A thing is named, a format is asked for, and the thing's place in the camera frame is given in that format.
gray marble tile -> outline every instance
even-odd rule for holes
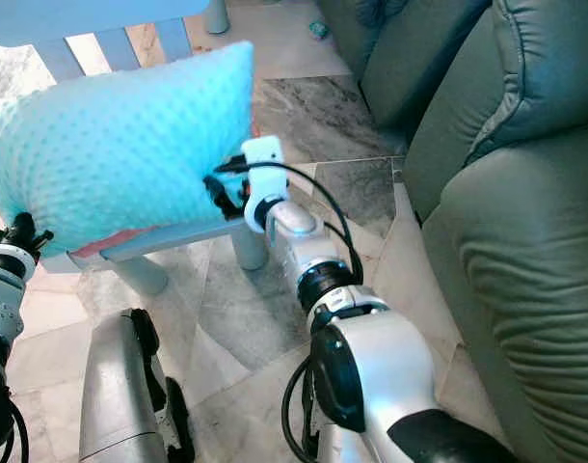
[[[191,427],[202,463],[298,461],[281,433],[281,397],[292,372],[307,354],[307,345],[289,352],[191,409]],[[297,388],[290,408],[295,436],[301,433],[300,397]]]
[[[280,136],[290,163],[394,155],[349,75],[258,81],[254,117],[262,134]]]
[[[335,197],[346,216],[385,237],[395,216],[390,159],[320,163],[315,179]],[[314,197],[322,201],[319,192]]]
[[[305,316],[281,274],[272,260],[258,270],[242,270],[228,237],[214,242],[200,326],[251,370],[307,340]]]

pillow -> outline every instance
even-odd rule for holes
[[[509,143],[588,124],[588,0],[496,0],[504,96],[468,162]]]
[[[202,179],[250,136],[253,47],[63,82],[0,101],[0,214],[44,256],[125,231],[222,218]]]

plastic chair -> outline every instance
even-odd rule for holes
[[[0,1],[0,45],[32,44],[54,79],[60,82],[84,75],[66,37],[93,32],[110,68],[131,70],[140,64],[125,26],[154,23],[166,59],[171,62],[192,54],[183,17],[200,14],[207,7],[209,14],[225,11],[223,0],[212,0],[210,6],[209,0]],[[145,254],[224,234],[231,236],[242,268],[256,269],[266,261],[261,236],[239,219],[201,227],[163,227],[88,259],[67,254],[41,263],[50,272],[74,272],[97,264],[116,271],[136,291],[154,295],[168,280],[165,272],[146,259]]]

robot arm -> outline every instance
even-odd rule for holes
[[[251,186],[245,219],[264,233],[307,316],[309,389],[330,419],[320,430],[319,461],[516,461],[491,436],[440,410],[431,353],[414,325],[361,284],[319,217],[288,200],[283,170],[254,169],[282,162],[279,140],[250,140],[243,153]]]
[[[28,213],[19,214],[10,228],[0,231],[0,446],[12,433],[12,415],[21,420],[9,400],[5,366],[13,341],[24,329],[19,309],[26,282],[33,276],[40,247],[51,238],[49,231],[35,237],[33,218]]]

black wire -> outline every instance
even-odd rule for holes
[[[7,444],[5,444],[5,451],[3,452],[3,456],[1,457],[0,463],[7,463],[9,461],[10,456],[12,456],[13,450],[13,429],[10,432],[9,437],[7,438]]]
[[[305,180],[307,180],[311,184],[313,184],[313,186],[315,186],[318,190],[320,190],[320,193],[322,193],[322,195],[326,198],[326,200],[329,202],[329,204],[333,208],[334,213],[339,218],[339,222],[341,223],[341,227],[343,228],[343,241],[346,243],[346,245],[348,246],[348,249],[350,251],[350,260],[352,262],[357,260],[357,254],[356,254],[356,251],[354,250],[354,243],[352,242],[352,234],[350,234],[350,228],[348,227],[348,223],[345,220],[345,215],[343,214],[341,207],[339,207],[339,204],[334,200],[333,195],[331,195],[331,193],[329,193],[329,191],[324,187],[324,185],[322,185],[315,178],[310,177],[309,175],[307,175],[306,173],[304,173],[303,171],[301,171],[299,169],[296,169],[295,167],[288,166],[287,164],[281,164],[280,162],[273,162],[273,161],[252,162],[250,164],[245,163],[245,164],[223,165],[223,166],[219,166],[217,169],[215,169],[215,171],[216,172],[239,172],[240,173],[240,172],[248,172],[250,169],[255,169],[257,167],[277,167],[277,168],[285,169],[286,171],[293,172],[294,174],[304,178]],[[358,283],[360,283],[362,285],[362,281],[364,280],[362,265],[360,265],[359,268],[352,268],[352,272],[354,273],[354,276],[356,277]]]
[[[9,401],[9,405],[15,424],[17,424],[17,431],[20,434],[20,447],[22,451],[20,461],[21,463],[28,463],[28,431],[26,430],[26,423],[24,422],[24,418],[22,418],[22,414],[11,400]]]
[[[313,458],[306,454],[306,452],[298,445],[296,439],[292,435],[292,429],[290,427],[290,401],[292,400],[292,393],[296,383],[303,376],[303,373],[307,370],[311,357],[307,356],[303,362],[298,365],[292,377],[287,382],[285,392],[283,393],[283,400],[281,401],[281,429],[283,430],[283,436],[287,445],[290,446],[296,457],[303,463],[317,463]]]
[[[359,253],[356,252],[356,249],[346,241],[345,235],[341,232],[341,230],[335,227],[330,222],[324,222],[324,225],[327,229],[334,232],[334,234],[336,234],[341,239],[341,241],[343,241],[343,244],[345,244],[348,247],[348,250],[350,252],[350,259],[354,257],[354,259],[352,259],[352,271],[354,272],[354,275],[357,275],[357,272],[362,272],[363,270],[361,257],[359,256]]]

